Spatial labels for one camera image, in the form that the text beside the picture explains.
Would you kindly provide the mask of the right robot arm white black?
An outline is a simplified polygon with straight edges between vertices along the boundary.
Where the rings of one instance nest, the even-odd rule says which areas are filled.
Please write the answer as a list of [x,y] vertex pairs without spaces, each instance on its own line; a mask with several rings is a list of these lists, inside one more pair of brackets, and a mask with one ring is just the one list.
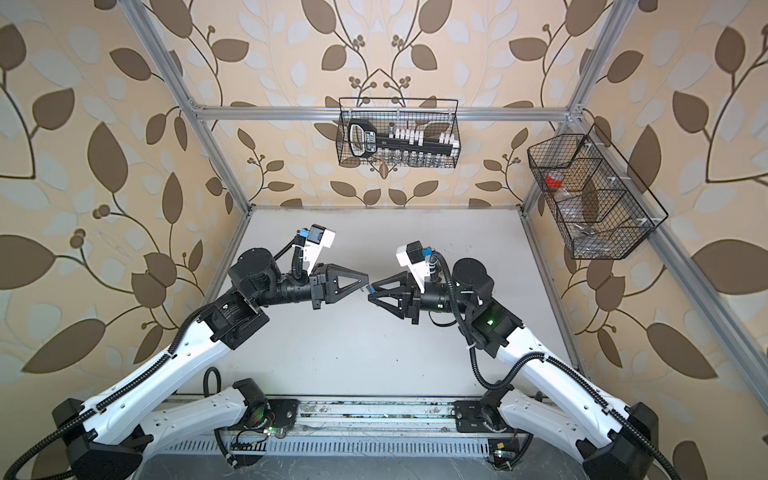
[[591,479],[643,479],[652,466],[670,479],[660,451],[659,419],[642,402],[628,405],[556,356],[493,296],[494,281],[473,258],[448,265],[439,252],[373,283],[371,303],[400,318],[449,313],[467,342],[470,367],[487,392],[492,419],[521,429],[580,462]]

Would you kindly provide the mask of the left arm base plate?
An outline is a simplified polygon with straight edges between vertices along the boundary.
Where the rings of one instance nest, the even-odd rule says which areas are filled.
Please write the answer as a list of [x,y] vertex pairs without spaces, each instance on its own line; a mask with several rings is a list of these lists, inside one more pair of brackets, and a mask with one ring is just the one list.
[[257,406],[249,406],[244,416],[225,431],[268,429],[290,430],[298,418],[300,401],[294,398],[268,398]]

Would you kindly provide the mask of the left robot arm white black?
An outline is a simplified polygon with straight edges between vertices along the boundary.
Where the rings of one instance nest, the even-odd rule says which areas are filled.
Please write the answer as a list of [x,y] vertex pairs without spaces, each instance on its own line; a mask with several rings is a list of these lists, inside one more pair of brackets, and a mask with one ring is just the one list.
[[58,405],[56,430],[12,463],[6,478],[17,478],[30,460],[62,441],[69,468],[60,478],[127,479],[144,459],[177,440],[246,421],[266,405],[251,380],[182,407],[156,408],[262,328],[269,320],[265,307],[307,301],[319,309],[368,285],[365,273],[318,264],[320,250],[313,243],[297,248],[293,273],[280,272],[265,248],[245,251],[229,270],[229,290],[194,311],[165,350],[122,381],[84,402]]

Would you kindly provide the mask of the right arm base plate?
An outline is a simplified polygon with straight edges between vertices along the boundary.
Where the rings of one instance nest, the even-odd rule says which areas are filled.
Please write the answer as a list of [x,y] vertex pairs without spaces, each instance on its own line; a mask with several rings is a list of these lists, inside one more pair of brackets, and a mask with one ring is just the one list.
[[457,400],[453,403],[456,430],[464,434],[504,434],[525,433],[528,431],[513,428],[502,419],[500,410],[480,399]]

